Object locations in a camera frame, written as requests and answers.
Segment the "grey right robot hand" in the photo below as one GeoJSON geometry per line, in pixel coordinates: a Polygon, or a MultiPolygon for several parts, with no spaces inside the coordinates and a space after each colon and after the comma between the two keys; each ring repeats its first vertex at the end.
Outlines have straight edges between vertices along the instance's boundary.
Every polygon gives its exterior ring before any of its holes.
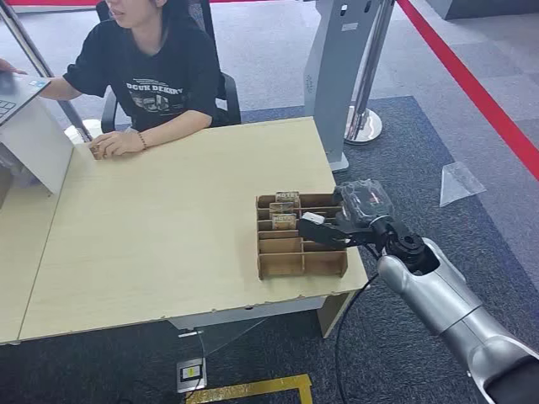
{"type": "Polygon", "coordinates": [[[377,180],[337,185],[332,200],[340,207],[333,223],[304,214],[299,221],[299,235],[336,249],[374,244],[380,252],[399,231],[399,223],[393,218],[393,202],[377,180]]]}

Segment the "person's left hand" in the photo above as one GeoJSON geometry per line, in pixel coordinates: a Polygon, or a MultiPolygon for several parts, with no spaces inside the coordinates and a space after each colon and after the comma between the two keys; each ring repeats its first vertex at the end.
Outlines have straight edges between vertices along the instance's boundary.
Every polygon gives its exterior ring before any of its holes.
{"type": "Polygon", "coordinates": [[[94,138],[89,144],[95,159],[117,157],[146,149],[143,138],[136,130],[112,131],[94,138]]]}

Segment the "person's right hand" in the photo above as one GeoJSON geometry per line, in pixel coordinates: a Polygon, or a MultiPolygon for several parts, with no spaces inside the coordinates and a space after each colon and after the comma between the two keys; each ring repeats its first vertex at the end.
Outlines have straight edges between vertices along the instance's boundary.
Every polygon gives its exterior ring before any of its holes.
{"type": "Polygon", "coordinates": [[[0,71],[1,72],[20,74],[20,75],[26,75],[26,72],[21,70],[21,69],[17,69],[17,67],[14,67],[14,66],[12,66],[8,61],[4,60],[2,58],[0,59],[0,71]]]}

